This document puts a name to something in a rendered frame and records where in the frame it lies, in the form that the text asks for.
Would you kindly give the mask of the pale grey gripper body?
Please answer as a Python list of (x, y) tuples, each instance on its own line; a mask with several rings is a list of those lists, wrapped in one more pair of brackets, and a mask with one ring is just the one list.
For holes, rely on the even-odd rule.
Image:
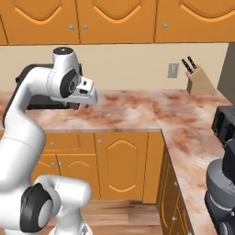
[(79, 101), (81, 104), (93, 106), (98, 101), (97, 91), (93, 87), (91, 90), (87, 91), (84, 89), (79, 90)]

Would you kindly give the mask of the grey fridge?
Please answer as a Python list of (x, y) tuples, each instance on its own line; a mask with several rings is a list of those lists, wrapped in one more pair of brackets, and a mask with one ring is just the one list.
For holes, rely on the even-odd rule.
[(218, 90), (235, 106), (235, 42), (228, 46), (218, 81)]

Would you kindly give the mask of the black countertop oven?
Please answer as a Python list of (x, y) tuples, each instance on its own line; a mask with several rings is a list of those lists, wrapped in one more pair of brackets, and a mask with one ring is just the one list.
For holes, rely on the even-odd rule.
[[(34, 67), (46, 67), (53, 68), (53, 64), (30, 64), (26, 66), (21, 74), (16, 78), (16, 83), (20, 84), (26, 75), (32, 70)], [(79, 108), (79, 103), (65, 102), (65, 101), (54, 101), (45, 95), (33, 95), (30, 98), (28, 103), (27, 110), (35, 110), (35, 109), (74, 109), (77, 110)]]

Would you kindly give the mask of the orange drawer front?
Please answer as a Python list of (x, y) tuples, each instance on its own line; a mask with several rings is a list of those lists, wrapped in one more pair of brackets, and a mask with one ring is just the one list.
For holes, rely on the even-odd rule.
[(94, 154), (94, 134), (83, 132), (47, 132), (44, 152), (54, 154)]

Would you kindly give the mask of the orange base cupboard door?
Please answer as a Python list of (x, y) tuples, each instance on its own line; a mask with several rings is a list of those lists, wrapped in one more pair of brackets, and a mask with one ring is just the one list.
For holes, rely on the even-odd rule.
[(148, 133), (96, 133), (95, 144), (101, 198), (141, 200)]
[(57, 159), (62, 162), (60, 171), (62, 176), (78, 178), (92, 186), (93, 199), (100, 198), (97, 160), (95, 154), (58, 154)]
[(38, 176), (43, 174), (59, 175), (59, 165), (55, 154), (42, 154), (31, 174), (31, 182), (34, 183)]

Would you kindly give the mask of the wooden knife block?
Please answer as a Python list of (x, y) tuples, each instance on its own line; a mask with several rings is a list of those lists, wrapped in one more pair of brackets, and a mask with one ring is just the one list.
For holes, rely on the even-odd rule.
[(215, 95), (217, 90), (208, 79), (204, 70), (197, 65), (192, 73), (186, 72), (188, 83), (186, 91), (190, 95)]

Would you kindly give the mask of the orange base cupboard run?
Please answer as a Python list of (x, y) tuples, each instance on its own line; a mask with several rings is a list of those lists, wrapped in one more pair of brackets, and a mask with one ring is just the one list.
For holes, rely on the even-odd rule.
[(167, 147), (163, 148), (156, 207), (163, 235), (195, 235)]

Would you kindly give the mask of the black toaster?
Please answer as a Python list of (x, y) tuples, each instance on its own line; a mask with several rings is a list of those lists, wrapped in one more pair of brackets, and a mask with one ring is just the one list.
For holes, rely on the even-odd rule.
[(235, 106), (218, 106), (211, 128), (223, 145), (228, 140), (234, 139)]

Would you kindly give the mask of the orange wall cupboard door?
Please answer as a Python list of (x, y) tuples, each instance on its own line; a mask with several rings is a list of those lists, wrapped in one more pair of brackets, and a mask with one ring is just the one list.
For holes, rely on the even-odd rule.
[(7, 44), (8, 44), (8, 41), (7, 41), (7, 37), (6, 37), (6, 31), (5, 31), (2, 17), (0, 15), (0, 46), (7, 45)]
[(153, 43), (156, 0), (77, 0), (77, 10), (82, 44)]
[(79, 44), (76, 0), (0, 0), (0, 15), (10, 45)]
[(156, 43), (235, 41), (235, 0), (158, 0)]

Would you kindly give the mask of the grey wall socket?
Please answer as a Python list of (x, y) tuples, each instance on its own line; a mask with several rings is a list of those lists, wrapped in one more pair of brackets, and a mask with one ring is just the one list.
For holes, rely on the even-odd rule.
[(178, 75), (179, 64), (178, 63), (170, 63), (168, 66), (168, 77), (176, 78)]

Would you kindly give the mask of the black-handled knife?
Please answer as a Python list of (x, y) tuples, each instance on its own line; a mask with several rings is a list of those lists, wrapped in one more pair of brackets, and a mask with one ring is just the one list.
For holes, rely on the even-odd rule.
[(189, 60), (189, 62), (193, 66), (193, 68), (196, 69), (196, 65), (195, 65), (194, 61), (192, 60), (192, 58), (190, 56), (187, 56), (187, 59)]
[(193, 70), (191, 69), (191, 67), (188, 65), (188, 63), (185, 61), (185, 59), (182, 59), (182, 63), (185, 66), (185, 68), (187, 69), (187, 71), (189, 71), (191, 74), (193, 73)]

